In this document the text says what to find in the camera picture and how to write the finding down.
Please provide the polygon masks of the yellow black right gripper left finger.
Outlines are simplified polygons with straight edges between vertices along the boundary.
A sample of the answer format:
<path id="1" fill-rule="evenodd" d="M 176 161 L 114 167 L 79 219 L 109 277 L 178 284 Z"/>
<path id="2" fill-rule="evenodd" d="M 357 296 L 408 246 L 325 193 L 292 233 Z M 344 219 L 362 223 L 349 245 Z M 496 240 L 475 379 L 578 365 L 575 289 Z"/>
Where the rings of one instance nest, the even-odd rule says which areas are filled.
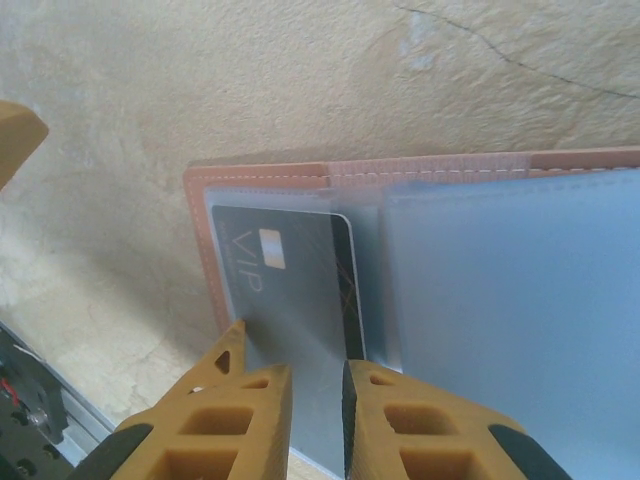
<path id="1" fill-rule="evenodd" d="M 247 371 L 238 320 L 151 408 L 118 425 L 74 470 L 77 479 L 284 479 L 292 373 Z"/>

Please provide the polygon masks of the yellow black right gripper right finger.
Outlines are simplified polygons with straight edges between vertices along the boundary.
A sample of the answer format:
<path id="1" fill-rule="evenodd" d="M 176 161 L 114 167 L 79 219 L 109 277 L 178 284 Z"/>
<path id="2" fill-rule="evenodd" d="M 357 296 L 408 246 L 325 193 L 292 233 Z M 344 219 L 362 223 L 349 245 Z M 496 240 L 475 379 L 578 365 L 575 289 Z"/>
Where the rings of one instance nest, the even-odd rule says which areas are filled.
<path id="1" fill-rule="evenodd" d="M 343 366 L 348 479 L 565 479 L 511 418 L 376 363 Z"/>

